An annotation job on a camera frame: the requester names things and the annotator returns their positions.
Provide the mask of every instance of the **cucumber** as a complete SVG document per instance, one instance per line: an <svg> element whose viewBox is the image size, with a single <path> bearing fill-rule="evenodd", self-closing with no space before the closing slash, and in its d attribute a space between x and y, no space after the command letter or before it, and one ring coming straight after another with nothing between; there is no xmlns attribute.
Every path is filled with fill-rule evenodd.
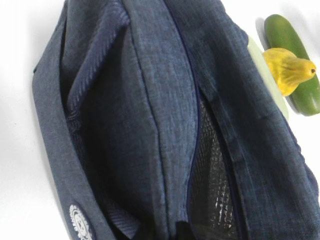
<svg viewBox="0 0 320 240"><path fill-rule="evenodd" d="M271 48L284 48L298 58L310 60L298 34L283 16L273 14L267 17L264 21L264 31ZM299 84L289 97L296 110L304 116L320 113L320 84L317 75Z"/></svg>

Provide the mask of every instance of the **white background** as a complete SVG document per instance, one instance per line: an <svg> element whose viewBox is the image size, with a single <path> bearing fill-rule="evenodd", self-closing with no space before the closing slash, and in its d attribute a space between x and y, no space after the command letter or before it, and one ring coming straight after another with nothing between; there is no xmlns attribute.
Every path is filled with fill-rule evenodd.
<svg viewBox="0 0 320 240"><path fill-rule="evenodd" d="M286 17L320 69L315 0L223 0L226 12L263 49L257 33L271 14ZM62 0L0 0L0 238L68 240L32 96L33 68L58 21ZM320 114L289 107L289 125L320 181Z"/></svg>

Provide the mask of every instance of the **denim fabric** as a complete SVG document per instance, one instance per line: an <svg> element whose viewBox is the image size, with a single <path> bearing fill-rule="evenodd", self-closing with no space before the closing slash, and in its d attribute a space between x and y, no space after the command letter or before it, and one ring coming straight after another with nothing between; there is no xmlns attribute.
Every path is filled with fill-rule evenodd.
<svg viewBox="0 0 320 240"><path fill-rule="evenodd" d="M218 0L165 2L226 143L240 200L233 204L244 218L239 238L320 239L318 187L247 51L248 37Z"/></svg>
<svg viewBox="0 0 320 240"><path fill-rule="evenodd" d="M320 239L317 183L247 44L218 0L66 2L33 92L74 240L77 206L88 240L132 239L153 224L156 239L173 239L190 222L199 92L238 239Z"/></svg>
<svg viewBox="0 0 320 240"><path fill-rule="evenodd" d="M79 239L70 218L70 206L79 205L89 220L91 239L115 239L95 199L75 151L60 94L60 57L67 16L64 5L57 27L33 78L33 96L46 152L71 237Z"/></svg>

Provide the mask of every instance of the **yellow toy bird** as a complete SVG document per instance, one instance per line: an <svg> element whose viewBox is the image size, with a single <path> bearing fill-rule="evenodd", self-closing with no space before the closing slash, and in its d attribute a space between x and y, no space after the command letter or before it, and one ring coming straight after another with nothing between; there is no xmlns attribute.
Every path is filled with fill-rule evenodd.
<svg viewBox="0 0 320 240"><path fill-rule="evenodd" d="M263 53L263 57L284 97L292 94L300 83L316 74L317 68L312 61L298 58L284 48L270 48Z"/></svg>

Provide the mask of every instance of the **embroidered logo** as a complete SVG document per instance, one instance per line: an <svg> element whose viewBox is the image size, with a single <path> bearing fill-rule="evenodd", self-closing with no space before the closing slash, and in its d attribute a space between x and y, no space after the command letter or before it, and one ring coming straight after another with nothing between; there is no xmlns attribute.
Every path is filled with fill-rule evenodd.
<svg viewBox="0 0 320 240"><path fill-rule="evenodd" d="M93 235L90 226L82 213L76 205L71 205L69 208L70 218L74 230L78 233L80 240L93 240Z"/></svg>

